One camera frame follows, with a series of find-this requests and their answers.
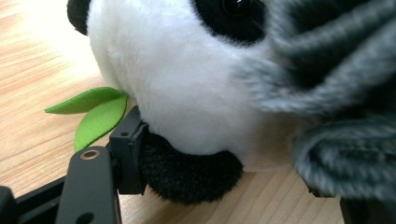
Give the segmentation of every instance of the panda head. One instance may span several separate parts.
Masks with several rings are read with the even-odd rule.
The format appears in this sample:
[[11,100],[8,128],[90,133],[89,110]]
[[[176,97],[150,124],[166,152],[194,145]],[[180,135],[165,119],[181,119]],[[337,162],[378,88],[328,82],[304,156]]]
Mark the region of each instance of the panda head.
[[298,121],[253,107],[233,77],[245,59],[271,60],[265,14],[260,0],[69,0],[69,20],[91,40],[105,81],[139,105],[147,151],[157,149],[142,173],[164,198],[215,201],[242,167],[290,164]]

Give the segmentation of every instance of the stuffed panda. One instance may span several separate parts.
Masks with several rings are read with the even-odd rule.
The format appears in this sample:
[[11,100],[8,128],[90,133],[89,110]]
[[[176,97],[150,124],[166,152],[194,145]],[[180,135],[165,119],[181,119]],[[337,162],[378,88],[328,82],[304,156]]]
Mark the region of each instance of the stuffed panda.
[[[167,164],[154,174],[144,174],[157,191],[173,189],[171,194],[178,195],[174,201],[201,201],[179,199],[187,192],[178,190],[198,195],[197,191],[215,194],[215,189],[224,188],[219,195],[203,196],[204,201],[218,199],[236,183],[242,166],[245,171],[264,171],[290,165],[289,142],[298,120],[263,114],[233,77],[235,66],[246,58],[271,60],[262,26],[265,13],[266,5],[260,0],[68,3],[69,19],[89,37],[106,82],[135,99],[151,138],[157,139],[153,142],[163,138],[158,150],[167,145],[197,157],[177,171]],[[153,143],[146,145],[154,148]],[[160,161],[141,161],[141,166],[147,163],[160,166]],[[224,167],[215,166],[221,163]],[[165,181],[167,171],[171,181]],[[167,193],[162,196],[173,198]]]
[[[381,164],[394,167],[394,151],[379,155],[379,147],[361,139],[396,134],[389,113],[395,6],[393,0],[69,0],[68,17],[90,39],[108,85],[139,105],[150,132],[139,166],[163,198],[213,202],[243,171],[288,166],[291,154],[310,186],[381,198],[394,169],[383,179],[367,176]],[[291,153],[297,133],[324,121],[299,136]],[[361,134],[367,129],[388,132]],[[367,170],[367,158],[379,164],[375,171]]]

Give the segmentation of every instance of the white fur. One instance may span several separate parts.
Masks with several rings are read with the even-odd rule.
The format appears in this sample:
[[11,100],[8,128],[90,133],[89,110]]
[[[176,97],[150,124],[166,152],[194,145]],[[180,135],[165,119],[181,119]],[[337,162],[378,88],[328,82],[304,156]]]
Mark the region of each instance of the white fur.
[[105,80],[133,96],[150,131],[173,147],[227,149],[248,170],[289,161],[295,122],[253,108],[232,76],[246,57],[266,57],[265,40],[238,48],[211,36],[190,0],[92,0],[88,35]]

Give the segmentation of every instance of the wooden table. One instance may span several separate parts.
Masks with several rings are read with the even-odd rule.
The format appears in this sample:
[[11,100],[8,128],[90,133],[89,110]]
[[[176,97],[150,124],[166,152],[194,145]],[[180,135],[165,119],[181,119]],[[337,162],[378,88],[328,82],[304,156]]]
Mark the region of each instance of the wooden table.
[[[104,86],[89,40],[65,0],[0,0],[0,185],[15,196],[65,175],[83,115],[44,108]],[[96,145],[103,146],[106,137]],[[291,169],[245,174],[218,203],[181,206],[121,196],[124,223],[343,223],[338,199],[317,199]]]

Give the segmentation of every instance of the metal screw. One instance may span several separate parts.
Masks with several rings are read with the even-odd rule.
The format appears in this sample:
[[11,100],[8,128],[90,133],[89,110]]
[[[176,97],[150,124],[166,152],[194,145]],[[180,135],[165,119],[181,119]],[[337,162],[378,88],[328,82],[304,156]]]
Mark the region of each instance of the metal screw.
[[88,161],[95,159],[99,155],[100,155],[100,151],[98,149],[91,149],[82,153],[79,157],[84,161]]

